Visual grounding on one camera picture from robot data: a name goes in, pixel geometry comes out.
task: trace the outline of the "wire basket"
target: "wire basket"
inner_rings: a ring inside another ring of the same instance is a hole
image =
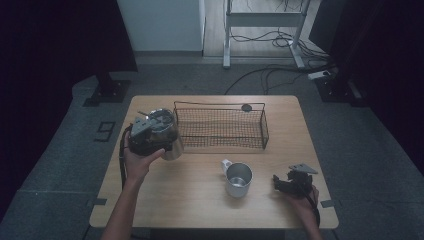
[[[174,102],[184,148],[265,149],[269,134],[264,103]]]

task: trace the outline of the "wooden table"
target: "wooden table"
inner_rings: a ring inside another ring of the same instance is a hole
[[[313,184],[319,200],[330,194],[312,144],[299,102],[294,96],[136,96],[132,99],[121,134],[137,111],[174,108],[174,101],[198,103],[265,103],[269,141],[260,153],[184,153],[174,161],[158,159],[141,187],[134,227],[147,228],[238,228],[290,229],[301,224],[290,205],[275,191],[272,175],[287,180],[289,166],[306,163],[318,171]],[[104,227],[121,192],[119,140],[116,143],[96,205],[90,218],[93,227]],[[220,162],[229,159],[245,162],[253,171],[253,180],[242,199],[225,191],[225,176]],[[322,208],[321,228],[338,225],[334,207]]]

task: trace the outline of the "white handle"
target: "white handle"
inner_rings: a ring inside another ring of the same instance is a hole
[[[233,163],[228,159],[222,160],[221,167],[222,167],[222,171],[224,172],[224,174],[227,174],[227,170],[231,166],[231,164],[233,164]]]

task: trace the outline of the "person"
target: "person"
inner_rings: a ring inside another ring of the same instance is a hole
[[[112,211],[106,228],[102,234],[102,240],[130,239],[137,204],[137,197],[144,178],[149,172],[149,166],[153,161],[165,153],[160,149],[149,156],[139,156],[128,148],[129,132],[124,140],[124,160],[127,179],[118,201]],[[318,190],[313,186],[310,196],[317,202]],[[306,198],[284,194],[284,198],[293,206],[297,216],[301,220],[309,240],[322,240],[322,236],[315,220],[312,207]]]

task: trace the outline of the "power strip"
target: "power strip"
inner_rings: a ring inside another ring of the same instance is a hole
[[[330,77],[331,77],[331,73],[329,71],[322,71],[322,72],[308,74],[309,80],[316,80],[316,79],[330,78]]]

